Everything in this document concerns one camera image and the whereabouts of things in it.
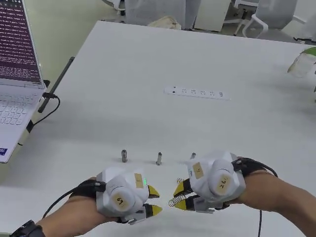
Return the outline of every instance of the number label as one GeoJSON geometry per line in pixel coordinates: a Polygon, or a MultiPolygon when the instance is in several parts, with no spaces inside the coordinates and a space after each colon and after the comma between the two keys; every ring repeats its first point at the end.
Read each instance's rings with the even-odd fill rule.
{"type": "Polygon", "coordinates": [[[193,165],[193,171],[194,175],[196,176],[196,179],[200,179],[204,176],[200,162],[193,165]]]}
{"type": "Polygon", "coordinates": [[[120,193],[115,194],[112,200],[121,211],[124,211],[128,207],[128,202],[121,197],[120,193]]]}
{"type": "Polygon", "coordinates": [[[144,183],[143,183],[143,177],[142,174],[134,174],[135,176],[135,182],[136,182],[136,188],[137,189],[143,189],[144,188],[144,183]]]}
{"type": "Polygon", "coordinates": [[[220,180],[218,181],[216,191],[219,194],[224,195],[227,191],[227,188],[229,187],[230,182],[231,182],[230,176],[223,174],[220,180]]]}

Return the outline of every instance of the black cable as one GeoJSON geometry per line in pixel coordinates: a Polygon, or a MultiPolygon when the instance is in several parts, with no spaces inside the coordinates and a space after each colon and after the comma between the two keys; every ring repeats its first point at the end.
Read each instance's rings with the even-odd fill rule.
{"type": "Polygon", "coordinates": [[[42,122],[45,118],[47,118],[48,116],[50,116],[52,113],[54,113],[56,110],[58,110],[58,108],[59,108],[59,106],[60,106],[60,99],[59,99],[59,97],[57,96],[57,95],[52,95],[52,97],[47,97],[47,98],[56,98],[57,100],[58,100],[58,105],[57,105],[57,107],[52,111],[52,112],[50,112],[48,115],[46,115],[45,117],[43,117],[42,119],[40,119],[39,121],[37,121],[36,123],[34,123],[34,125],[33,125],[33,127],[36,125],[36,124],[38,124],[39,122],[42,122]]]}
{"type": "MultiPolygon", "coordinates": [[[[275,177],[278,177],[277,173],[270,167],[268,167],[267,165],[258,162],[258,161],[254,161],[257,164],[261,165],[262,167],[264,167],[265,169],[267,169],[268,171],[270,171],[275,177]]],[[[261,234],[261,226],[262,226],[262,210],[259,211],[260,212],[260,216],[259,216],[259,230],[258,230],[258,237],[260,237],[261,234]]]]}
{"type": "Polygon", "coordinates": [[[258,229],[258,237],[261,235],[261,226],[262,226],[262,210],[259,210],[259,229],[258,229]]]}
{"type": "MultiPolygon", "coordinates": [[[[270,171],[275,177],[278,177],[277,173],[269,166],[258,162],[256,160],[250,159],[250,158],[239,158],[238,160],[234,161],[234,164],[238,164],[239,167],[237,166],[237,169],[240,170],[240,168],[243,165],[246,165],[246,163],[253,163],[253,164],[258,164],[262,168],[265,168],[266,170],[270,171]]],[[[258,237],[260,237],[261,234],[261,227],[262,227],[262,210],[259,210],[259,229],[258,229],[258,237]]]]}
{"type": "Polygon", "coordinates": [[[97,191],[100,191],[100,192],[104,192],[104,191],[105,191],[105,183],[103,183],[103,182],[98,182],[98,181],[96,181],[96,182],[94,182],[94,183],[92,183],[92,184],[79,185],[79,186],[77,186],[77,187],[71,189],[70,191],[66,192],[65,194],[61,195],[61,196],[47,209],[47,211],[44,213],[42,219],[44,219],[44,218],[47,216],[47,214],[51,211],[51,209],[53,209],[53,207],[54,207],[57,203],[59,203],[62,199],[64,199],[66,196],[68,196],[69,194],[72,194],[73,192],[77,192],[77,191],[79,191],[79,190],[81,190],[81,189],[85,189],[85,188],[89,188],[89,187],[91,187],[91,188],[100,188],[99,190],[97,190],[97,191]]]}

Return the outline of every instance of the green leaf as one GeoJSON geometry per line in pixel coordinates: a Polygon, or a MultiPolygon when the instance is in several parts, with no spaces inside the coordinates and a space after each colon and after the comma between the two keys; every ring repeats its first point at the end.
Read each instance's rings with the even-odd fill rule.
{"type": "Polygon", "coordinates": [[[316,47],[305,49],[302,53],[316,56],[316,47]]]}

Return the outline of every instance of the electrical socket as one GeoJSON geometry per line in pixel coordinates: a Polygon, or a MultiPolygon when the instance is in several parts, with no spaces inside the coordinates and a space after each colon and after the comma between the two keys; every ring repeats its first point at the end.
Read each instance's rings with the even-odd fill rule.
{"type": "Polygon", "coordinates": [[[222,91],[186,89],[184,87],[169,86],[164,89],[168,95],[192,96],[207,99],[230,100],[222,91]]]}

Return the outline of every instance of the hand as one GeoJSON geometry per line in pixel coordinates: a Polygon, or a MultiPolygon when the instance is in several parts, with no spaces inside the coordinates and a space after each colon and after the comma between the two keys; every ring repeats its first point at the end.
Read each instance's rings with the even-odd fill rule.
{"type": "Polygon", "coordinates": [[[243,194],[227,204],[240,203],[263,211],[278,211],[282,204],[286,182],[267,171],[255,171],[245,178],[246,189],[243,194]]]}
{"type": "Polygon", "coordinates": [[[84,235],[93,228],[117,218],[98,213],[95,200],[74,196],[53,214],[40,220],[46,237],[74,237],[84,235]]]}

